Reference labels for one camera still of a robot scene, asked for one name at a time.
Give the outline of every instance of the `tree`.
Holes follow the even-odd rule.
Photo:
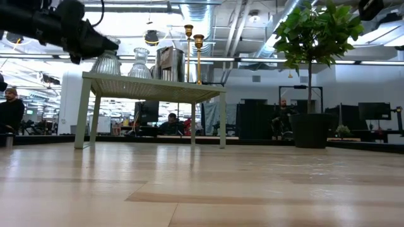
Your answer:
[[[332,0],[327,0],[326,9],[318,6],[313,9],[308,2],[300,10],[295,8],[284,22],[276,29],[274,48],[284,52],[287,61],[285,66],[295,69],[299,75],[299,64],[309,65],[309,97],[307,111],[311,110],[311,78],[314,61],[331,67],[335,64],[334,57],[343,57],[354,47],[348,43],[348,38],[357,40],[364,27],[360,18],[352,18],[350,6],[336,7]]]

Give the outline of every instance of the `candle holder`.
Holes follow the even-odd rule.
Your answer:
[[[192,29],[194,28],[192,25],[185,25],[185,35],[188,37],[188,62],[187,62],[187,82],[189,83],[189,56],[190,56],[190,42],[191,42],[191,35],[192,35]]]
[[[195,47],[198,49],[198,81],[197,84],[201,85],[201,48],[203,46],[203,35],[194,35]]]

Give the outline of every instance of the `person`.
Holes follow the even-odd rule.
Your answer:
[[[283,132],[292,130],[289,122],[289,116],[293,114],[297,114],[297,112],[292,108],[288,108],[286,99],[281,98],[280,109],[276,110],[272,116],[272,139],[282,139]]]
[[[4,127],[0,130],[18,133],[25,106],[23,101],[17,98],[18,94],[15,88],[6,89],[4,95],[6,101],[0,103],[0,124]]]
[[[184,125],[178,121],[175,113],[170,113],[168,121],[160,125],[159,129],[162,134],[166,135],[176,135],[179,131],[182,135],[184,134]]]

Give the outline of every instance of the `cable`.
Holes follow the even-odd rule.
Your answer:
[[[101,21],[104,18],[104,13],[105,13],[105,4],[104,4],[104,0],[101,0],[101,18],[95,25],[92,25],[93,28],[98,26],[101,23]]]

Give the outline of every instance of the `glass vase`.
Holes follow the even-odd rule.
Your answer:
[[[152,74],[150,73],[150,70],[146,66],[147,57],[150,52],[147,49],[141,47],[135,48],[133,51],[135,60],[128,76],[135,78],[151,79]]]
[[[117,39],[115,37],[107,36],[107,38],[118,45],[121,42],[119,39]],[[105,73],[105,74],[120,76],[121,75],[121,63],[119,62],[116,54],[117,54],[116,50],[106,50],[102,55],[97,57],[97,60],[95,61],[90,72],[91,73]]]

